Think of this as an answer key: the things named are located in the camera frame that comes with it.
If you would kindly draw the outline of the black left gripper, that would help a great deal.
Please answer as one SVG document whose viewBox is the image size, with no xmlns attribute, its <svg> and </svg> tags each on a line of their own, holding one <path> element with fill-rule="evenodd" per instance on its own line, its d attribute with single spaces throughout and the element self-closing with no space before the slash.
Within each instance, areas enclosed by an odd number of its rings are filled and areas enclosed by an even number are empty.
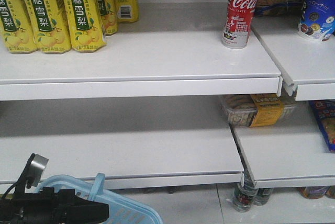
<svg viewBox="0 0 335 224">
<path fill-rule="evenodd" d="M 82 199 L 73 189 L 44 187 L 1 199 L 1 223 L 103 223 L 109 219 L 109 205 Z"/>
</svg>

